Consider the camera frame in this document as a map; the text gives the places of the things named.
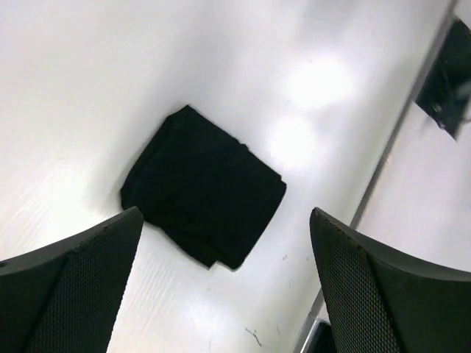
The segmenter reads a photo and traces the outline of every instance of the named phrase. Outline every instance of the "black cloth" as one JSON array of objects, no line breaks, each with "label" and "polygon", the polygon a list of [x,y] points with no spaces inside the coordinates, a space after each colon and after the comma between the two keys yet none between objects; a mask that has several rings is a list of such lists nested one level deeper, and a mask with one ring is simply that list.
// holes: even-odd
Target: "black cloth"
[{"label": "black cloth", "polygon": [[286,191],[279,174],[186,106],[161,125],[132,167],[124,209],[139,207],[181,249],[211,267],[238,268]]}]

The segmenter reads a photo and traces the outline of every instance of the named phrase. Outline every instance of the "black object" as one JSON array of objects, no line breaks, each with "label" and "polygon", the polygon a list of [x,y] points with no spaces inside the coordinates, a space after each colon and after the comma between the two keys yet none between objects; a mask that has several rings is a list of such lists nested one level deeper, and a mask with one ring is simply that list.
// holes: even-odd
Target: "black object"
[{"label": "black object", "polygon": [[1,353],[105,353],[141,236],[136,208],[0,263]]},{"label": "black object", "polygon": [[170,115],[132,167],[124,209],[138,206],[207,267],[239,267],[286,190],[280,175],[235,138],[186,106]]},{"label": "black object", "polygon": [[471,94],[471,31],[456,20],[416,100],[453,138],[465,122]]},{"label": "black object", "polygon": [[471,274],[409,256],[319,209],[311,239],[339,353],[471,352]]},{"label": "black object", "polygon": [[306,353],[337,353],[333,342],[332,329],[327,322],[321,321]]}]

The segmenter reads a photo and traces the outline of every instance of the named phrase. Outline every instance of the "white table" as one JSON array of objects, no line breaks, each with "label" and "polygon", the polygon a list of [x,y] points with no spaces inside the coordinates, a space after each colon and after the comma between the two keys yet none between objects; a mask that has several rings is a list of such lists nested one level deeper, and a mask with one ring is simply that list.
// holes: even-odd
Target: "white table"
[{"label": "white table", "polygon": [[235,272],[145,228],[108,351],[290,352],[319,290],[311,209],[351,220],[447,3],[3,0],[0,258],[116,214],[139,151],[191,103],[286,196]]}]

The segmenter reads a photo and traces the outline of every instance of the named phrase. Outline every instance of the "folded fabric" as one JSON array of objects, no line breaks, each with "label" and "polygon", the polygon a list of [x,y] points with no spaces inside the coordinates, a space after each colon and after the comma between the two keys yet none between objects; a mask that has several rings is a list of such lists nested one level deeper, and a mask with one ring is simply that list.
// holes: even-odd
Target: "folded fabric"
[{"label": "folded fabric", "polygon": [[286,191],[279,174],[235,138],[186,106],[170,115],[121,189],[181,249],[211,267],[238,268]]}]

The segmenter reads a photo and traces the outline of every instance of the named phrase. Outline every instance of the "bright light spot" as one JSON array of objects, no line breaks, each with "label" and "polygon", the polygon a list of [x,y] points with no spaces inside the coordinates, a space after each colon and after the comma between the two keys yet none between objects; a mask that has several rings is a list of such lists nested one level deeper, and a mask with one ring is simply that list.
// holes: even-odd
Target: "bright light spot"
[{"label": "bright light spot", "polygon": [[303,168],[313,160],[316,141],[312,126],[304,118],[283,118],[270,135],[270,153],[285,168]]},{"label": "bright light spot", "polygon": [[320,108],[347,96],[351,79],[346,68],[333,57],[304,65],[288,84],[289,98],[300,109]]}]

